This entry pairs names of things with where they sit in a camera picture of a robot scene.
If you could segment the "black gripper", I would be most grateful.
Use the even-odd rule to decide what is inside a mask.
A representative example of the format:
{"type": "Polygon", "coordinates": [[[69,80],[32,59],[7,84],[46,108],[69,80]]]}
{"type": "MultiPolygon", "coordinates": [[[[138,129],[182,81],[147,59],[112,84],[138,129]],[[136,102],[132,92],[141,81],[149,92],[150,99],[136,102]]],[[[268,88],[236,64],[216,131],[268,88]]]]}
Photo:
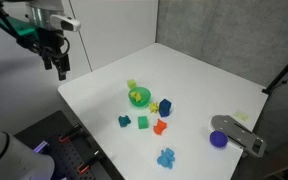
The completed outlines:
{"type": "Polygon", "coordinates": [[[38,28],[36,34],[33,49],[42,57],[45,70],[52,69],[51,63],[56,63],[59,80],[65,80],[66,73],[70,70],[69,40],[61,30],[49,31],[38,28]]]}

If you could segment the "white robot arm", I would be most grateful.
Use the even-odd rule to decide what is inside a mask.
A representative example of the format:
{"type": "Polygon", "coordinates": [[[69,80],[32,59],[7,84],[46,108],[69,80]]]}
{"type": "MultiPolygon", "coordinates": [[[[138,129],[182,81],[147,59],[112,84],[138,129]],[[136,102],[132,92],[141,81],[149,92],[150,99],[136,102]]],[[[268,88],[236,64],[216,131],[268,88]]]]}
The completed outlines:
{"type": "Polygon", "coordinates": [[[75,31],[72,18],[64,13],[62,0],[0,0],[0,28],[16,43],[41,57],[46,70],[55,66],[58,79],[66,79],[70,70],[70,42],[64,31],[75,31]],[[27,22],[10,16],[4,3],[23,2],[27,22]]]}

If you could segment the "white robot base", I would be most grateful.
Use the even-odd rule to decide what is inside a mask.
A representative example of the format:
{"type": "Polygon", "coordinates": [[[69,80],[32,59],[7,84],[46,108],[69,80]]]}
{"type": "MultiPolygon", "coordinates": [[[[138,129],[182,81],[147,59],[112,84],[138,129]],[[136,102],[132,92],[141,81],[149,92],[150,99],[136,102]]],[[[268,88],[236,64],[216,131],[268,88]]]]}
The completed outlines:
{"type": "Polygon", "coordinates": [[[50,180],[55,162],[0,131],[0,180],[50,180]]]}

